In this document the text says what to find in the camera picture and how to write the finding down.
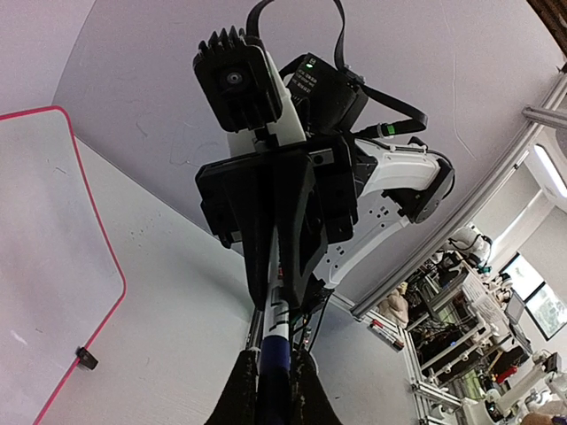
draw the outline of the window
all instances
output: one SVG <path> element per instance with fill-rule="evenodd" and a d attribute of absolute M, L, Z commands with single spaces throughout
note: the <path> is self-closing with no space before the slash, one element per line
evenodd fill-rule
<path fill-rule="evenodd" d="M 546 340 L 567 324 L 567 305 L 524 257 L 518 253 L 502 272 L 512 277 L 514 290 Z"/>
<path fill-rule="evenodd" d="M 541 274 L 520 254 L 516 254 L 508 265 L 502 269 L 502 272 L 510 275 L 512 282 L 514 282 L 514 290 L 523 301 L 543 283 Z"/>

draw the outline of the white ceiling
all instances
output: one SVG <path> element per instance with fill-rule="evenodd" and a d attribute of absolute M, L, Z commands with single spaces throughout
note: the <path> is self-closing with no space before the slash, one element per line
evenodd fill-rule
<path fill-rule="evenodd" d="M 97 0 L 89 14 L 92 3 L 0 0 L 0 112 L 50 103 L 68 58 L 54 102 L 70 112 L 78 136 L 206 227 L 194 176 L 228 149 L 191 62 L 199 40 L 244 25 L 256 1 Z M 453 195 L 431 219 L 400 231 L 346 277 L 341 290 L 357 299 L 483 180 L 524 123 L 522 108 L 542 99 L 563 57 L 524 0 L 344 3 L 347 63 L 369 85 L 426 111 L 423 139 L 457 171 Z M 331 60 L 339 24 L 331 0 L 274 2 L 261 20 L 279 66 L 306 51 Z M 360 127 L 397 118 L 371 105 Z"/>
<path fill-rule="evenodd" d="M 0 115 L 50 105 L 95 0 L 0 0 Z"/>

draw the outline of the black strap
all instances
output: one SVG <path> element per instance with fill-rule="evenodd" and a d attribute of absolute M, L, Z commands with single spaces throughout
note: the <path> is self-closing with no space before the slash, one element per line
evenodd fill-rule
<path fill-rule="evenodd" d="M 335 67 L 339 71 L 344 71 L 345 67 L 345 9 L 343 8 L 343 4 L 340 3 L 340 0 L 333 0 L 335 5 L 338 9 L 338 14 L 340 15 L 341 20 L 343 21 L 343 27 L 340 30 L 340 34 L 338 35 L 337 44 L 335 45 Z"/>
<path fill-rule="evenodd" d="M 260 14 L 264 8 L 275 0 L 262 0 L 256 4 L 246 19 L 246 35 L 260 38 Z"/>
<path fill-rule="evenodd" d="M 303 59 L 305 59 L 305 56 L 307 55 L 297 56 L 292 60 L 292 62 L 290 62 L 280 70 L 280 77 L 282 78 L 282 80 L 284 79 L 284 77 L 287 77 L 288 75 L 297 71 L 299 65 L 301 65 L 301 62 L 303 62 Z"/>
<path fill-rule="evenodd" d="M 246 34 L 254 37 L 260 38 L 260 15 L 264 8 L 274 2 L 275 0 L 262 0 L 256 4 L 246 20 Z M 338 14 L 340 15 L 342 21 L 342 27 L 340 34 L 338 35 L 337 44 L 335 45 L 335 67 L 343 73 L 353 78 L 362 87 L 362 90 L 368 97 L 375 100 L 379 104 L 382 104 L 396 112 L 409 117 L 409 120 L 396 121 L 390 124 L 378 124 L 376 126 L 370 126 L 364 128 L 362 131 L 356 133 L 355 135 L 376 138 L 385 135 L 403 135 L 408 133 L 416 133 L 419 131 L 424 131 L 427 128 L 427 115 L 419 111 L 417 108 L 406 104 L 395 97 L 386 95 L 385 93 L 366 86 L 362 83 L 362 78 L 354 73 L 351 73 L 345 65 L 345 9 L 340 0 L 333 0 L 333 3 L 337 6 Z M 286 75 L 294 73 L 298 68 L 299 64 L 303 61 L 305 55 L 294 59 L 290 64 L 285 66 L 281 71 L 280 75 L 282 78 Z"/>
<path fill-rule="evenodd" d="M 274 1 L 275 0 L 262 0 L 248 13 L 248 18 L 246 19 L 247 35 L 260 38 L 260 15 L 264 8 Z M 340 34 L 338 35 L 337 44 L 335 45 L 335 67 L 339 71 L 343 71 L 345 70 L 345 9 L 340 0 L 333 0 L 333 2 L 337 6 L 338 14 L 343 22 Z"/>
<path fill-rule="evenodd" d="M 390 124 L 378 124 L 364 128 L 362 131 L 355 133 L 357 136 L 363 137 L 380 137 L 388 135 L 405 135 L 408 133 L 417 133 L 427 128 L 427 115 L 412 106 L 402 102 L 395 97 L 386 95 L 385 93 L 373 89 L 369 86 L 362 86 L 362 90 L 368 97 L 375 100 L 396 112 L 406 115 L 410 120 L 396 121 Z"/>

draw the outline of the metal rod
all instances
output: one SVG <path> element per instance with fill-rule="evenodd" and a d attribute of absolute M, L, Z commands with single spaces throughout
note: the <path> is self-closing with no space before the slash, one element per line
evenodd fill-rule
<path fill-rule="evenodd" d="M 543 126 L 567 129 L 567 113 L 565 112 L 527 106 L 523 114 L 528 120 L 537 122 Z"/>
<path fill-rule="evenodd" d="M 412 330 L 417 328 L 419 325 L 421 325 L 423 322 L 425 322 L 428 317 L 429 317 L 429 313 L 422 314 L 421 316 L 419 316 L 419 319 L 417 319 L 411 325 L 408 326 L 407 331 L 411 332 Z"/>
<path fill-rule="evenodd" d="M 246 338 L 246 350 L 251 348 L 260 348 L 262 342 L 262 332 L 264 313 L 254 308 L 254 313 L 252 314 L 252 320 L 250 321 L 250 330 L 248 331 L 248 337 Z"/>
<path fill-rule="evenodd" d="M 436 387 L 435 385 L 431 385 L 427 382 L 420 381 L 417 383 L 416 386 L 419 387 L 420 389 L 427 389 L 434 393 L 438 393 L 442 395 L 442 397 L 444 397 L 445 399 L 451 401 L 452 403 L 456 403 L 458 405 L 461 404 L 461 400 L 457 396 L 454 396 L 453 394 L 449 394 L 448 392 L 443 391 L 441 388 Z"/>
<path fill-rule="evenodd" d="M 461 401 L 458 398 L 455 399 L 449 398 L 447 397 L 447 394 L 441 392 L 439 389 L 431 390 L 429 388 L 416 386 L 415 392 L 428 398 L 429 400 L 438 402 L 441 405 L 445 407 L 449 407 L 454 410 L 462 406 Z"/>
<path fill-rule="evenodd" d="M 445 422 L 441 419 L 434 418 L 433 416 L 427 416 L 427 418 L 425 418 L 425 420 L 427 421 L 426 423 L 428 425 L 448 425 L 448 422 Z"/>
<path fill-rule="evenodd" d="M 557 76 L 553 88 L 548 92 L 541 106 L 551 110 L 556 109 L 567 93 L 567 76 L 560 72 Z M 377 287 L 370 291 L 362 300 L 351 310 L 351 314 L 362 317 L 367 311 L 374 308 L 387 294 L 406 279 L 414 270 L 427 260 L 444 241 L 448 239 L 463 223 L 471 220 L 475 214 L 485 205 L 486 202 L 496 193 L 502 185 L 509 169 L 524 155 L 530 146 L 533 138 L 543 129 L 541 124 L 526 122 L 524 127 L 518 132 L 507 149 L 499 157 L 493 170 L 478 185 L 478 188 L 458 207 L 456 213 L 451 218 L 438 227 L 433 237 L 417 246 L 410 255 L 410 259 L 403 266 L 386 276 Z"/>

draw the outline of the ceiling light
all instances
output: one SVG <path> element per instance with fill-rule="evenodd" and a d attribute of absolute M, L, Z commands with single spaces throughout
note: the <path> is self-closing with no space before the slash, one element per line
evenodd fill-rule
<path fill-rule="evenodd" d="M 538 157 L 540 158 L 543 166 L 546 168 L 546 170 L 548 170 L 549 176 L 551 177 L 551 180 L 553 180 L 553 183 L 557 187 L 557 190 L 559 190 L 561 196 L 567 197 L 567 186 L 565 186 L 565 182 L 561 178 L 561 175 L 559 175 L 559 172 L 557 171 L 557 168 L 549 157 L 546 149 L 540 144 L 536 144 L 533 148 L 535 149 L 535 153 L 538 154 Z"/>

